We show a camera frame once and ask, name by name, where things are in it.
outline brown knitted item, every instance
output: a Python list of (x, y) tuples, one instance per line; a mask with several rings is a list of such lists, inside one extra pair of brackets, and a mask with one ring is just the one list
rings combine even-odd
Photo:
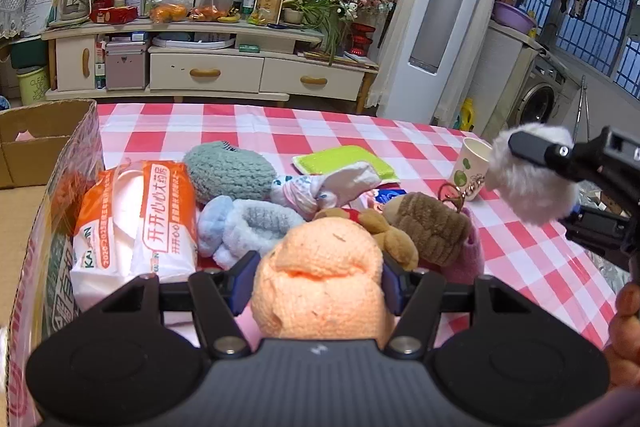
[(450, 266), (460, 255), (471, 221), (434, 198), (412, 192), (402, 197), (394, 226), (411, 237), (421, 259)]

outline green knitted toy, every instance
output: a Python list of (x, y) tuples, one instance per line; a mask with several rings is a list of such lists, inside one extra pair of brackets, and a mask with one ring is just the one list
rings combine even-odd
[(257, 152), (236, 149), (227, 142), (203, 143), (191, 149), (184, 163), (198, 203), (218, 196), (235, 200), (266, 200), (276, 171)]

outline orange and white package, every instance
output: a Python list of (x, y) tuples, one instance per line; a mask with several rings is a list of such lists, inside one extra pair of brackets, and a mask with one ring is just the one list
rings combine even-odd
[(70, 271), (84, 311), (143, 273), (196, 271), (196, 205), (183, 163), (143, 161), (102, 172), (82, 199)]

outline drawer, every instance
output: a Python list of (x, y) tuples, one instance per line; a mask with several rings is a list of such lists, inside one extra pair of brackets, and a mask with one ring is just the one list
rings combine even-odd
[(59, 91), (95, 89), (95, 35), (56, 39)]
[(260, 90), (356, 100), (363, 77), (359, 71), (265, 58)]
[(258, 92), (264, 59), (233, 55), (151, 54), (151, 89)]

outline wooden picture frame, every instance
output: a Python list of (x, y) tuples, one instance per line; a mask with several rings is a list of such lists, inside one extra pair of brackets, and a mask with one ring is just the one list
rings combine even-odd
[(278, 24), (280, 12), (284, 0), (255, 0), (255, 9), (263, 8), (267, 10), (266, 19), (268, 23)]

